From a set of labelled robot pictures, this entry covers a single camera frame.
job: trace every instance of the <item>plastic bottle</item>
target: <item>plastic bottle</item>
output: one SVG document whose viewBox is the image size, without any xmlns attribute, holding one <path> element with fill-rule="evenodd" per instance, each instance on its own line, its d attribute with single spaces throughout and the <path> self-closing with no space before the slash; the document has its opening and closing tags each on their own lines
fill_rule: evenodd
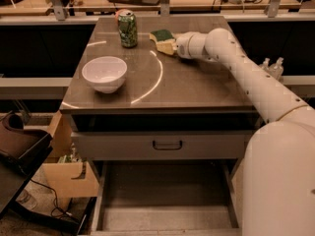
<svg viewBox="0 0 315 236">
<path fill-rule="evenodd" d="M 259 67 L 264 69 L 267 73 L 268 73 L 268 70 L 269 70 L 269 61 L 270 61 L 270 58 L 265 58 L 264 62 L 259 65 Z"/>
<path fill-rule="evenodd" d="M 279 80 L 284 72 L 283 66 L 284 59 L 280 57 L 277 62 L 270 66 L 269 71 L 271 75 L 276 79 Z"/>
</svg>

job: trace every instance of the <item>white bowl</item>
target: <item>white bowl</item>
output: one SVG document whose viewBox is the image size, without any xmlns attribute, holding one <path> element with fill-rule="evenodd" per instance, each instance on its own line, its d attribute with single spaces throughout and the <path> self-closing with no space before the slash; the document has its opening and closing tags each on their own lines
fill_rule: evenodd
<svg viewBox="0 0 315 236">
<path fill-rule="evenodd" d="M 127 64 L 122 59 L 105 56 L 88 62 L 82 69 L 83 78 L 95 90 L 111 93 L 126 80 Z"/>
</svg>

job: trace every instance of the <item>green can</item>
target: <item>green can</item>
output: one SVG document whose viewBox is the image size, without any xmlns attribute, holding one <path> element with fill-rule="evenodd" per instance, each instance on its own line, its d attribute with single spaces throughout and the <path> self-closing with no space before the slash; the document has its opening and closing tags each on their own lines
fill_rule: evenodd
<svg viewBox="0 0 315 236">
<path fill-rule="evenodd" d="M 128 48 L 136 46 L 138 43 L 138 33 L 135 14 L 130 10 L 120 12 L 118 27 L 121 45 Z"/>
</svg>

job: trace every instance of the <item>drawer handle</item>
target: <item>drawer handle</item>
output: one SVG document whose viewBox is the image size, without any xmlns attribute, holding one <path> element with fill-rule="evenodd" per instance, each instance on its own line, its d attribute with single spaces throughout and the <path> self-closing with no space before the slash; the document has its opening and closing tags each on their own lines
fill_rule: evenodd
<svg viewBox="0 0 315 236">
<path fill-rule="evenodd" d="M 178 142 L 164 142 L 164 143 L 159 143 L 157 141 L 152 142 L 152 146 L 155 150 L 179 150 L 183 148 L 183 142 L 178 141 Z"/>
</svg>

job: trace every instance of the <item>green sponge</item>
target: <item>green sponge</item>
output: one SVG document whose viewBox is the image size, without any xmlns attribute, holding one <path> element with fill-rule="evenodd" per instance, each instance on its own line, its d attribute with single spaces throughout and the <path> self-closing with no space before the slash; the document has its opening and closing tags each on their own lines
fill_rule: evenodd
<svg viewBox="0 0 315 236">
<path fill-rule="evenodd" d="M 176 39 L 168 29 L 154 30 L 150 33 L 150 40 L 156 43 L 157 51 L 173 55 L 176 52 Z"/>
</svg>

